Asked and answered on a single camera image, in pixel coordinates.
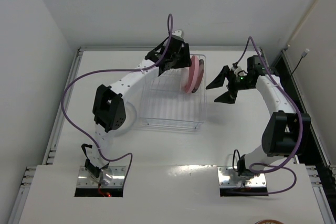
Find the white bowl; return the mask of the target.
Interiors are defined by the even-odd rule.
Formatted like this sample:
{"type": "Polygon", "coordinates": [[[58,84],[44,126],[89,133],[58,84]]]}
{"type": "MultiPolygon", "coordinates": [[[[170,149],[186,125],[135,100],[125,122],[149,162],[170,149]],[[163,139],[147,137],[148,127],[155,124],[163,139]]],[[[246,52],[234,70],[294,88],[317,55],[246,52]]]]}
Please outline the white bowl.
{"type": "Polygon", "coordinates": [[[137,121],[138,113],[135,106],[131,102],[126,103],[125,111],[126,120],[123,125],[118,130],[116,130],[115,136],[121,136],[129,132],[137,121]]]}
{"type": "Polygon", "coordinates": [[[189,68],[181,69],[180,89],[184,91],[188,84],[189,68]]]}

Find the pink plastic plate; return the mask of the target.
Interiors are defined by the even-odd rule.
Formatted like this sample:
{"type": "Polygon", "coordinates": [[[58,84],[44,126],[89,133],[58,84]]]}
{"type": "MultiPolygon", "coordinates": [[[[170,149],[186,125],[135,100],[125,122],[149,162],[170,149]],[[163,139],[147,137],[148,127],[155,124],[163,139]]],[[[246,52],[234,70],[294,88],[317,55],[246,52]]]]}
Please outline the pink plastic plate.
{"type": "Polygon", "coordinates": [[[193,55],[191,57],[192,65],[189,68],[188,84],[184,89],[185,93],[192,93],[194,86],[196,84],[198,70],[199,70],[199,58],[198,56],[193,55]]]}

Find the blue patterned rim plate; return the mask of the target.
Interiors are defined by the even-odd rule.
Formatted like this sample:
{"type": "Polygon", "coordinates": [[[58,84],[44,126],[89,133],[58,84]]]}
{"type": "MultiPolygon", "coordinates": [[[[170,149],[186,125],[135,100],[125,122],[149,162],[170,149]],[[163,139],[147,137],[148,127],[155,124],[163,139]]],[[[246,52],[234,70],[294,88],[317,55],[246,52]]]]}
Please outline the blue patterned rim plate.
{"type": "Polygon", "coordinates": [[[204,69],[205,69],[205,63],[204,63],[204,60],[203,59],[200,59],[199,60],[199,70],[198,70],[198,76],[197,76],[197,80],[196,80],[196,84],[194,86],[194,89],[192,90],[192,93],[195,93],[201,83],[202,83],[202,80],[203,80],[203,76],[204,76],[204,69]]]}

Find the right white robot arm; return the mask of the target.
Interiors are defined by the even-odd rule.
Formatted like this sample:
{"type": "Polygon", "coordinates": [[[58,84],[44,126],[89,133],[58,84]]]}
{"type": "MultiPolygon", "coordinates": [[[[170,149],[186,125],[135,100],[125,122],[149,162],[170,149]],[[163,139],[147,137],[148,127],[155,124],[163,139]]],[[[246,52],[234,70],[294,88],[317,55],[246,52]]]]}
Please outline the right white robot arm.
{"type": "Polygon", "coordinates": [[[247,71],[242,74],[238,64],[223,66],[207,89],[222,87],[228,81],[227,91],[216,98],[216,103],[234,104],[238,92],[256,89],[262,96],[270,119],[262,134],[261,145],[241,156],[237,162],[239,176],[252,176],[264,172],[265,166],[284,158],[290,160],[302,155],[307,145],[311,117],[302,113],[279,83],[275,68],[265,68],[258,56],[247,59],[247,71]]]}

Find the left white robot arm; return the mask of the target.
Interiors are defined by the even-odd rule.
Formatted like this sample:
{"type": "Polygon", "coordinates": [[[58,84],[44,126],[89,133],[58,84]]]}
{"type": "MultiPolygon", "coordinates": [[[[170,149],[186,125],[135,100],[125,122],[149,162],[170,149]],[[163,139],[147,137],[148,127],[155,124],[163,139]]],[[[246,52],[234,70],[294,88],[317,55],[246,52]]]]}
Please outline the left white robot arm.
{"type": "Polygon", "coordinates": [[[96,90],[93,104],[95,122],[95,144],[88,154],[85,168],[98,179],[109,162],[102,158],[111,149],[117,130],[126,120],[127,101],[146,84],[170,69],[191,66],[189,45],[183,39],[184,32],[172,32],[170,42],[161,42],[151,50],[137,67],[137,71],[128,73],[119,81],[101,85],[96,90]]]}

